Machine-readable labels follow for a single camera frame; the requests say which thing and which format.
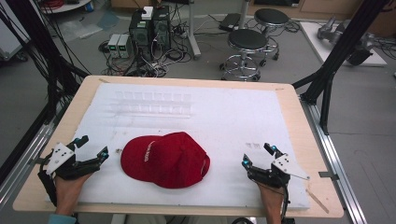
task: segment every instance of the red baseball cap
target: red baseball cap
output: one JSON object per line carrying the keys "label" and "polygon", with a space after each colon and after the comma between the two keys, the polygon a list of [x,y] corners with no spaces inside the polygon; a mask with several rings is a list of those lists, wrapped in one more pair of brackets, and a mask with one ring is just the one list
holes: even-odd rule
{"label": "red baseball cap", "polygon": [[136,137],[121,154],[125,174],[167,189],[186,188],[200,182],[209,166],[206,152],[183,132]]}

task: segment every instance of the wooden table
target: wooden table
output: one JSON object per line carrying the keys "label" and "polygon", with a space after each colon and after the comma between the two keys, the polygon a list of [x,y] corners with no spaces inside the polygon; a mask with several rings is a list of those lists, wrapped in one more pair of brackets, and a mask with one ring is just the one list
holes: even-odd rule
{"label": "wooden table", "polygon": [[[207,88],[234,88],[274,91],[279,101],[290,141],[297,162],[310,175],[305,189],[311,204],[307,210],[288,210],[288,217],[341,217],[344,214],[330,178],[321,178],[318,172],[327,171],[318,145],[310,129],[295,89],[290,84],[232,82],[195,79],[146,78],[146,77],[86,77],[75,98],[65,112],[41,157],[48,155],[57,142],[68,143],[73,139],[79,122],[88,109],[96,89],[101,83],[129,83],[135,85],[184,86]],[[52,203],[44,200],[46,191],[37,177],[39,165],[24,183],[13,208],[17,211],[54,211]],[[159,206],[141,204],[80,203],[77,212],[114,214],[163,214],[194,216],[263,217],[261,209],[202,206]]]}

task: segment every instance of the metal chair base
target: metal chair base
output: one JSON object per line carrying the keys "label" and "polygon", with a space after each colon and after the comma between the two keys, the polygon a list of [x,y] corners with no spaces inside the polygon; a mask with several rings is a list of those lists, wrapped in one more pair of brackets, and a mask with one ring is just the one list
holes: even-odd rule
{"label": "metal chair base", "polygon": [[224,70],[221,80],[226,80],[227,77],[236,77],[244,81],[248,81],[248,79],[258,81],[261,77],[259,66],[246,53],[229,57],[220,66],[220,69]]}

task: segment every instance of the metal rail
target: metal rail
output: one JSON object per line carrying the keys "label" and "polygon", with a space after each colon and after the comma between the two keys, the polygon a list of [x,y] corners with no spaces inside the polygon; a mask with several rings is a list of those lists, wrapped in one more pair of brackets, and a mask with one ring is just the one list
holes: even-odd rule
{"label": "metal rail", "polygon": [[21,158],[15,164],[5,181],[0,187],[0,212],[6,205],[8,199],[14,192],[14,189],[22,182],[23,179],[27,178],[26,173],[30,171],[34,164],[32,163],[37,155],[42,151],[44,146],[50,140],[54,128],[54,122],[50,122],[48,125],[42,125],[40,130],[37,132],[29,147],[26,148]]}
{"label": "metal rail", "polygon": [[361,206],[359,205],[358,199],[356,198],[355,193],[349,184],[347,174],[338,157],[337,151],[332,144],[332,139],[320,127],[320,112],[318,107],[316,105],[309,105],[307,102],[302,102],[302,104],[303,106],[306,106],[311,115],[311,119],[315,125],[316,131],[318,132],[318,138],[320,139],[322,150],[326,156],[331,172],[333,175],[338,176],[338,179],[334,181],[338,187],[339,193],[344,200],[344,204],[349,213],[351,221],[355,224],[367,223],[366,218],[361,211]]}

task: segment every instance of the sleeve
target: sleeve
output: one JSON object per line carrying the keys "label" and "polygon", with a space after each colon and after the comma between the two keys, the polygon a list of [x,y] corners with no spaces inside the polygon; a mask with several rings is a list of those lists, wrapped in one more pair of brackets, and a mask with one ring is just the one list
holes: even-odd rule
{"label": "sleeve", "polygon": [[75,217],[67,217],[62,215],[51,214],[49,215],[48,224],[75,224]]}

